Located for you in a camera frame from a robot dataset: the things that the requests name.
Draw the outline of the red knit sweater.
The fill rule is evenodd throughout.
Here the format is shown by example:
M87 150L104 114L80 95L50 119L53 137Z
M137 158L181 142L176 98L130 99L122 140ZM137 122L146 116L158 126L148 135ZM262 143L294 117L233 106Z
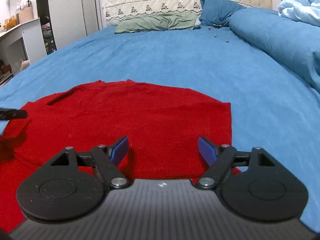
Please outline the red knit sweater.
M96 81L23 106L1 136L1 228L23 221L20 183L67 146L80 152L122 136L129 152L119 165L128 179L198 179L207 169L199 137L232 142L231 104L191 89L131 80Z

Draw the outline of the beige bag on floor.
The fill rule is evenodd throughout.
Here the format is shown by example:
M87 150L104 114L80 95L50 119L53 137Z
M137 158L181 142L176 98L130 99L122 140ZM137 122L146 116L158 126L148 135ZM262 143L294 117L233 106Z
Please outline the beige bag on floor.
M29 60L22 61L21 62L21 66L20 66L20 71L25 70L29 66L30 66L30 61Z

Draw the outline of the blue bed sheet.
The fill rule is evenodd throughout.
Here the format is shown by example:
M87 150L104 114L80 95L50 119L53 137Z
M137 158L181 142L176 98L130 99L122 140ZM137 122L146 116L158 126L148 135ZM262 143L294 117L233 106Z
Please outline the blue bed sheet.
M190 88L229 102L232 143L261 146L308 188L302 220L319 230L319 92L228 28L116 34L107 27L32 64L1 88L1 106L93 81Z

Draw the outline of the white desk shelf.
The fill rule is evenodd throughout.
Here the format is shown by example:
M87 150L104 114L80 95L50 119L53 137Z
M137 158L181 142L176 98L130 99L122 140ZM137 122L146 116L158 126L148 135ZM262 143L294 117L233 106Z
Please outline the white desk shelf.
M46 56L39 18L1 33L1 59L11 67L13 75L20 72L22 61L33 64Z

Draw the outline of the orange plush on desk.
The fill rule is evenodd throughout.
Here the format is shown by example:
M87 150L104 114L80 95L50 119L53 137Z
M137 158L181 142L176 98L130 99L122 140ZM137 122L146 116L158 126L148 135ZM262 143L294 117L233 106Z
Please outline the orange plush on desk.
M8 19L5 19L3 27L4 29L8 30L17 25L18 25L18 20L16 19L16 17L10 17Z

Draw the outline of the wicker basket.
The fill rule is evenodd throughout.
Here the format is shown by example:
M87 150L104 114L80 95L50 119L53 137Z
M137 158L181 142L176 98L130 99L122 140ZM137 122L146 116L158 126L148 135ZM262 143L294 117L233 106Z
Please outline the wicker basket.
M23 7L20 9L18 11L18 18L20 24L33 20L33 7Z

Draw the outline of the grey white wardrobe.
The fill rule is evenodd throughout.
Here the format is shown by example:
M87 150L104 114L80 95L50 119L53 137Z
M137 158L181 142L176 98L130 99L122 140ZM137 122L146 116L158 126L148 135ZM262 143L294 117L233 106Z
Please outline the grey white wardrobe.
M58 50L99 30L96 0L36 0L41 24L49 23Z

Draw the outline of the blue rolled duvet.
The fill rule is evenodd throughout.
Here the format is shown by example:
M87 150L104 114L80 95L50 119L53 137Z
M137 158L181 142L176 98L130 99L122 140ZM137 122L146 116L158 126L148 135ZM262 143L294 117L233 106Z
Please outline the blue rolled duvet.
M229 27L319 91L319 27L263 8L235 12Z

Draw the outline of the green pillow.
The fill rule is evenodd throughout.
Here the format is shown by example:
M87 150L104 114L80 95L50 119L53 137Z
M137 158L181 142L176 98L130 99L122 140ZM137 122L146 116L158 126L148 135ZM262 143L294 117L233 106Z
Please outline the green pillow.
M142 31L193 30L198 29L201 22L191 12L152 13L121 20L115 34L137 33Z

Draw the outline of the dark blue pillow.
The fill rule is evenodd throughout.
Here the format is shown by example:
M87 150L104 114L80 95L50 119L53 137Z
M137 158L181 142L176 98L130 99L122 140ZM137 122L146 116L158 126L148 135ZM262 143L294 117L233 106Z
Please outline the dark blue pillow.
M200 3L202 7L199 18L201 25L215 28L229 27L229 18L235 12L246 8L230 0L200 0Z

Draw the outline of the light blue blanket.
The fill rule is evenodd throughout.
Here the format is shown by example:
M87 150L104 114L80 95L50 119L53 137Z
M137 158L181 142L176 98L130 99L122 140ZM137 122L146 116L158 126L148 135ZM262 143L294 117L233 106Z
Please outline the light blue blanket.
M319 0L282 0L278 5L278 15L319 27Z

